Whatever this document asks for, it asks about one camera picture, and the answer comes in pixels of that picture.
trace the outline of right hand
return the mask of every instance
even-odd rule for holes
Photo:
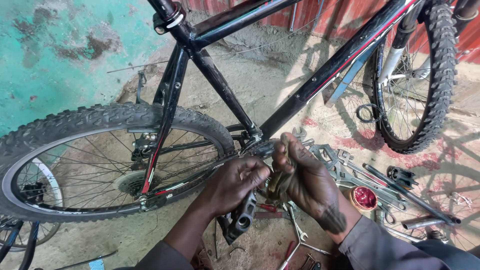
[[[327,209],[338,204],[338,187],[327,168],[294,135],[287,132],[282,135],[289,139],[289,155],[297,162],[287,194],[300,209],[319,221]],[[285,145],[277,141],[272,154],[273,169],[292,173],[294,169],[287,163],[284,151]]]

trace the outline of left hand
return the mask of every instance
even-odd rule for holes
[[[192,206],[207,210],[211,218],[230,213],[268,175],[270,169],[258,157],[229,160],[208,180]]]

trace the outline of hand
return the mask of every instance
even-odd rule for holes
[[[258,157],[229,160],[218,168],[192,205],[208,209],[211,218],[230,213],[269,174],[270,169]]]
[[[324,212],[338,204],[339,190],[327,168],[294,135],[283,133],[282,136],[290,141],[288,152],[297,162],[287,194],[300,209],[320,223]],[[292,173],[294,169],[287,163],[284,151],[285,145],[276,142],[272,166],[275,171]]]

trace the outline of bolt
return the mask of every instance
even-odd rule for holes
[[[165,33],[165,29],[163,29],[162,27],[157,26],[157,27],[155,27],[155,32],[157,32],[157,34],[159,34],[159,35],[162,35],[162,34]]]

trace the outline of bicycle frame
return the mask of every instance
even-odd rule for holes
[[[254,23],[268,15],[299,2],[300,0],[247,0],[232,9],[217,14],[195,26],[184,20],[183,15],[167,28],[177,44],[171,54],[164,75],[158,86],[154,102],[162,103],[163,118],[157,133],[156,148],[148,161],[142,195],[147,194],[154,175],[158,154],[171,127],[180,91],[191,58],[214,90],[246,130],[252,142],[269,139],[309,101],[335,80],[340,72],[359,56],[374,46],[400,19],[422,0],[390,0],[358,32],[347,41],[313,76],[280,106],[260,127],[246,114],[204,47]],[[178,14],[181,6],[172,0],[148,0],[163,22],[169,22]],[[198,146],[191,143],[187,148]],[[165,191],[149,194],[159,195]]]

